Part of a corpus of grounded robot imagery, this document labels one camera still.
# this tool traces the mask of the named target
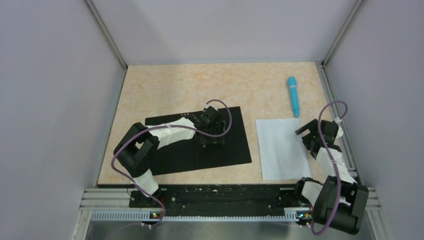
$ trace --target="white wall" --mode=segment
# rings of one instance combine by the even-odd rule
[[[69,239],[123,70],[82,0],[0,3],[1,239]]]
[[[355,0],[94,0],[129,65],[321,61]]]
[[[422,239],[424,2],[370,0],[331,60],[337,98],[366,184],[395,239]]]

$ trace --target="purple cable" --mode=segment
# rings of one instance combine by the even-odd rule
[[[211,102],[219,102],[219,103],[221,103],[224,107],[225,107],[225,109],[227,110],[227,112],[228,112],[228,116],[229,116],[229,124],[228,124],[228,127],[227,127],[227,129],[223,132],[223,133],[221,133],[221,134],[218,134],[218,135],[213,135],[213,134],[209,134],[209,133],[207,133],[207,132],[204,132],[204,131],[200,131],[200,130],[198,130],[198,129],[196,129],[196,128],[193,128],[193,127],[190,127],[190,126],[185,126],[185,125],[169,125],[169,127],[171,127],[171,128],[183,128],[183,129],[190,129],[190,130],[193,130],[193,131],[196,131],[197,133],[200,133],[200,134],[203,134],[203,135],[205,135],[205,136],[208,136],[208,137],[212,137],[212,138],[219,138],[219,137],[222,137],[222,136],[224,136],[225,134],[227,134],[228,133],[228,131],[230,130],[230,128],[231,128],[231,125],[233,124],[233,117],[231,116],[231,112],[230,112],[230,109],[228,108],[228,106],[223,102],[223,101],[221,101],[221,100],[218,100],[218,99],[212,99],[212,100],[209,100],[206,104],[209,104],[209,103],[211,103]],[[123,175],[123,176],[125,176],[126,178],[128,178],[132,183],[135,183],[135,181],[134,181],[134,179],[130,176],[130,175],[128,175],[128,174],[126,174],[125,172],[123,172],[123,171],[121,171],[121,170],[119,170],[118,168],[116,168],[115,167],[115,161],[116,161],[116,159],[117,159],[117,157],[119,156],[119,154],[121,154],[121,152],[130,144],[130,143],[132,143],[135,139],[137,139],[138,137],[140,137],[141,135],[143,135],[143,134],[145,134],[145,133],[147,133],[147,132],[149,132],[149,131],[152,131],[152,130],[157,130],[157,129],[167,129],[168,128],[168,125],[162,125],[162,126],[152,126],[152,127],[150,127],[150,128],[147,128],[147,129],[144,129],[144,130],[142,130],[141,132],[139,132],[139,133],[137,133],[136,135],[134,135],[133,137],[131,137],[124,145],[122,145],[122,147],[116,152],[116,154],[113,156],[113,158],[112,158],[112,162],[110,163],[110,166],[112,167],[112,169],[113,170],[115,170],[115,172],[117,172],[117,173],[119,173],[119,174],[121,174],[121,175]],[[146,195],[146,196],[148,196],[149,198],[151,198],[151,199],[153,199],[153,200],[155,200],[159,205],[160,205],[160,207],[161,208],[163,208],[163,214],[161,214],[161,216],[160,216],[160,218],[159,218],[159,221],[157,221],[155,224],[153,224],[153,225],[151,225],[151,227],[154,227],[154,226],[156,226],[158,223],[160,223],[163,219],[164,219],[164,217],[165,217],[165,213],[166,213],[166,209],[165,209],[165,206],[164,206],[164,204],[159,200],[159,199],[157,199],[156,197],[154,197],[154,196],[152,196],[151,194],[149,194],[149,193],[147,193],[146,191],[144,191],[139,185],[137,185],[137,184],[134,184],[134,186],[140,191],[140,192],[142,192],[144,195]],[[135,225],[135,224],[137,224],[137,225],[139,225],[139,223],[138,222],[133,222],[133,223],[130,223],[130,224],[128,224],[128,225],[125,225],[125,226],[123,226],[123,227],[121,227],[121,228],[119,228],[116,232],[114,232],[113,234],[111,234],[110,236],[112,236],[112,235],[114,235],[114,234],[116,234],[117,232],[120,232],[121,230],[123,230],[123,229],[125,229],[125,228],[127,228],[127,227],[131,227],[131,226],[133,226],[133,225]]]
[[[344,118],[346,113],[348,113],[348,105],[346,104],[346,102],[336,100],[336,101],[332,101],[329,104],[325,105],[325,107],[321,110],[321,112],[319,113],[319,116],[318,116],[319,137],[321,138],[322,144],[324,145],[325,149],[327,150],[328,156],[332,160],[332,164],[334,166],[335,177],[336,177],[336,182],[337,182],[337,193],[335,195],[335,201],[334,201],[334,205],[332,207],[332,211],[331,211],[330,216],[328,217],[328,220],[325,223],[324,227],[322,227],[322,229],[319,230],[318,232],[315,232],[315,230],[314,230],[314,220],[312,220],[312,222],[310,224],[310,226],[311,226],[310,229],[312,230],[312,233],[316,236],[323,234],[329,228],[330,223],[332,222],[334,216],[336,215],[337,208],[339,207],[340,194],[341,194],[341,191],[342,191],[342,182],[340,180],[339,169],[337,168],[337,164],[334,162],[334,157],[330,152],[329,146],[327,146],[326,140],[325,140],[324,135],[323,135],[323,130],[321,129],[321,118],[323,116],[323,113],[328,107],[330,107],[333,104],[343,104],[344,105],[344,113],[343,113],[343,115],[340,116],[340,119]]]

